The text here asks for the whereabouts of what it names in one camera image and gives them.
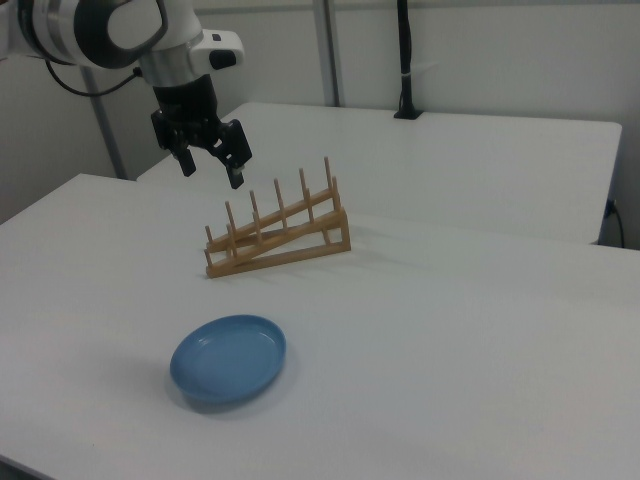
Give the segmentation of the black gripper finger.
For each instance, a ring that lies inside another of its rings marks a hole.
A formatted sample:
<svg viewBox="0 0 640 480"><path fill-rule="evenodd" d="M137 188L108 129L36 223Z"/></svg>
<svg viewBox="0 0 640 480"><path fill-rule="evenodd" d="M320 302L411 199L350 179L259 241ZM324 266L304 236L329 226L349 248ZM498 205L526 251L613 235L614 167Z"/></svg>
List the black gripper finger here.
<svg viewBox="0 0 640 480"><path fill-rule="evenodd" d="M234 119L220 123L215 130L216 141L211 154L225 167L232 189L244 183L244 165L252 158L252 151L241 123Z"/></svg>
<svg viewBox="0 0 640 480"><path fill-rule="evenodd" d="M196 171L193 156L189 150L188 137L181 122L171 120L161 110L151 115L158 145L161 149L169 150L178 161L185 177L190 177Z"/></svg>

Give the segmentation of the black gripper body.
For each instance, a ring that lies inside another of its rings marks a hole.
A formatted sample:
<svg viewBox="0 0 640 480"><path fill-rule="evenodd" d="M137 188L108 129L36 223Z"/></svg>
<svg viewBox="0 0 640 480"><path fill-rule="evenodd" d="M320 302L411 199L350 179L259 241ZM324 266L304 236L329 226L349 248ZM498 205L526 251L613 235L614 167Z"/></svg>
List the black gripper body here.
<svg viewBox="0 0 640 480"><path fill-rule="evenodd" d="M189 146L211 150L216 141L217 98L209 75L174 87L153 87L159 109L184 125Z"/></svg>

